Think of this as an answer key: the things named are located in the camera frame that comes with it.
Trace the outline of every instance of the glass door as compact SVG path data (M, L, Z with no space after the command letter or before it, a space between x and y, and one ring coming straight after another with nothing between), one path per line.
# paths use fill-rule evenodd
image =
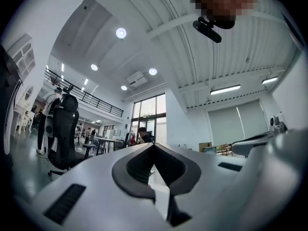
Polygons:
M146 128L147 132L152 132L152 136L154 137L154 141L155 141L155 127L156 127L156 119L139 121L139 125L138 125L138 129L139 128Z

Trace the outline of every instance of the roller shade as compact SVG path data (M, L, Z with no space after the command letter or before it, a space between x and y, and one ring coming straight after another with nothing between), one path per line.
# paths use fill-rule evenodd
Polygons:
M250 138L268 131L265 117L258 100L239 105L237 108L241 116L245 138Z
M208 112L213 146L230 144L244 139L241 120L236 107Z

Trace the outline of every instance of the cardboard box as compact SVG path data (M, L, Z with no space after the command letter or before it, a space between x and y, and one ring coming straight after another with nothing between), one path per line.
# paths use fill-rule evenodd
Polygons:
M211 147L212 142L199 143L199 152L204 152L205 147Z

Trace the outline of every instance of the chair headrest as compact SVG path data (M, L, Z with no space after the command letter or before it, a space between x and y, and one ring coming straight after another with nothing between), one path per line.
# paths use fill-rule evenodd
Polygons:
M71 94L63 94L60 106L67 111L76 111L78 109L77 98L75 98Z

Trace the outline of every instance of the white ceiling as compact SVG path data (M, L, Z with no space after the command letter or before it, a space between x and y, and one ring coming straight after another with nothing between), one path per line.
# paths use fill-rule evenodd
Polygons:
M256 0L234 28L217 29L216 44L192 26L198 15L189 0L84 0L63 27L52 55L127 97L166 82L183 109L229 102L268 91L268 77L281 77L296 47L275 0ZM116 29L124 27L120 40ZM94 72L90 64L100 65ZM156 67L159 74L150 76ZM126 78L142 71L149 80L123 92ZM241 84L241 88L210 96L210 91Z
M87 93L92 93L96 88L97 84L94 81L88 81L87 84L84 85L86 77L81 73L79 73L78 71L76 71L76 69L64 65L64 72L62 72L61 67L62 67L62 62L54 58L52 55L50 55L48 60L49 70L51 70L58 76L63 75L66 81L74 84L79 88L84 87Z

